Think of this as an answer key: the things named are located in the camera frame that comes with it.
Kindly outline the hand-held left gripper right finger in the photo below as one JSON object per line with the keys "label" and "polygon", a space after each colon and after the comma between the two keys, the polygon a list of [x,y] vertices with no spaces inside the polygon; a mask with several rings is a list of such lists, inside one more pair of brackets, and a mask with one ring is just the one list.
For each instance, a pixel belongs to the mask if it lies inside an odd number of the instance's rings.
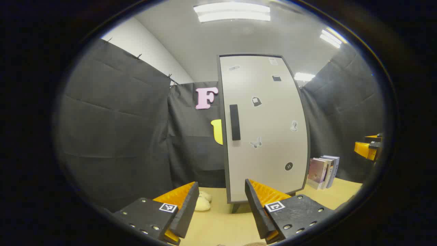
{"label": "hand-held left gripper right finger", "polygon": [[299,240],[335,212],[306,195],[291,196],[251,179],[245,179],[245,194],[258,234],[267,244]]}

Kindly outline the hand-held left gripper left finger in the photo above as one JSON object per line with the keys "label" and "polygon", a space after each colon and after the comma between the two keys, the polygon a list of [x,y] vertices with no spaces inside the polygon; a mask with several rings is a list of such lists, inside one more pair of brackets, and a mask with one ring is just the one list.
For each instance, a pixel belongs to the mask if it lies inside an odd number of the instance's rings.
{"label": "hand-held left gripper left finger", "polygon": [[198,182],[190,182],[154,199],[140,197],[113,217],[136,234],[178,246],[187,235],[198,197]]}

